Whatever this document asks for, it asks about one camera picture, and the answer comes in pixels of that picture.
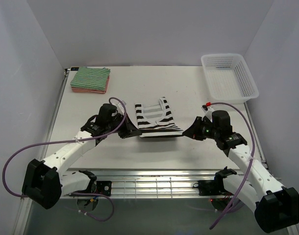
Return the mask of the green white striped tank top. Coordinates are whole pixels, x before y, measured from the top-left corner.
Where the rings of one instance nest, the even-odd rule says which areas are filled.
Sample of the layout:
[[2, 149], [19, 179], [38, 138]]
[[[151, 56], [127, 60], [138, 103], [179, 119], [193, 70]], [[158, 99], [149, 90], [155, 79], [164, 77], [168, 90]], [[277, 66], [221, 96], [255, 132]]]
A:
[[110, 72], [108, 68], [79, 67], [70, 85], [86, 88], [101, 87], [109, 83]]

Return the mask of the black white striped tank top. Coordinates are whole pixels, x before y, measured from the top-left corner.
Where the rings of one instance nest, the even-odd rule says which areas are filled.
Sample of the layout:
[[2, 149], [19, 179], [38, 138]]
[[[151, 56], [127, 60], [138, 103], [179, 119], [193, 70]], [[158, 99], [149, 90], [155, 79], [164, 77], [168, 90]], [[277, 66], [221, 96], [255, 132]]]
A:
[[137, 127], [141, 138], [181, 137], [183, 130], [174, 121], [169, 103], [161, 97], [155, 105], [135, 104]]

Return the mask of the red white striped tank top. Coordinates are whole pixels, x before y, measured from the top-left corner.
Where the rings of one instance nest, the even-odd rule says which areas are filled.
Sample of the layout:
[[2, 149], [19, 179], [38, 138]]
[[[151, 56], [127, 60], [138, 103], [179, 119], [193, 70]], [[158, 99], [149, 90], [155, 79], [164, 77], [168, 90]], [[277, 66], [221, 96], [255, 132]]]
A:
[[100, 93], [100, 94], [104, 94], [107, 92], [108, 89], [108, 84], [105, 84], [104, 86], [101, 87], [77, 87], [77, 86], [73, 86], [71, 85], [71, 90], [73, 92], [78, 92], [78, 93]]

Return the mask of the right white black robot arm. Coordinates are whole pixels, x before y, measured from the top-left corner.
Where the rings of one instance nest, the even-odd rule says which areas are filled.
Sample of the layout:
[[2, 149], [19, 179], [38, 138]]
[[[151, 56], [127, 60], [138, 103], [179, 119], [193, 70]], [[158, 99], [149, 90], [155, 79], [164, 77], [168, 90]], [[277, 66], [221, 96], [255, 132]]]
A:
[[214, 189], [219, 194], [230, 192], [244, 203], [264, 232], [271, 233], [299, 223], [299, 193], [285, 187], [251, 156], [246, 140], [232, 130], [227, 111], [213, 111], [211, 118], [196, 117], [183, 135], [198, 141], [214, 140], [239, 167], [243, 176], [230, 168], [218, 171]]

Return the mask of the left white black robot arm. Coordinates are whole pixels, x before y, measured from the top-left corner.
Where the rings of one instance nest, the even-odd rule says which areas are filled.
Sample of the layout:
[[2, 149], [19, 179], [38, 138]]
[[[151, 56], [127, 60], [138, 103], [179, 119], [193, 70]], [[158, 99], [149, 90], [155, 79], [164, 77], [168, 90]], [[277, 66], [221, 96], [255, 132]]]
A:
[[23, 195], [50, 209], [63, 195], [84, 193], [89, 196], [97, 192], [97, 177], [92, 172], [67, 170], [106, 139], [108, 133], [116, 133], [121, 139], [141, 135], [141, 131], [124, 114], [124, 109], [118, 110], [115, 105], [103, 104], [99, 113], [90, 117], [81, 127], [73, 142], [41, 161], [34, 159], [28, 164]]

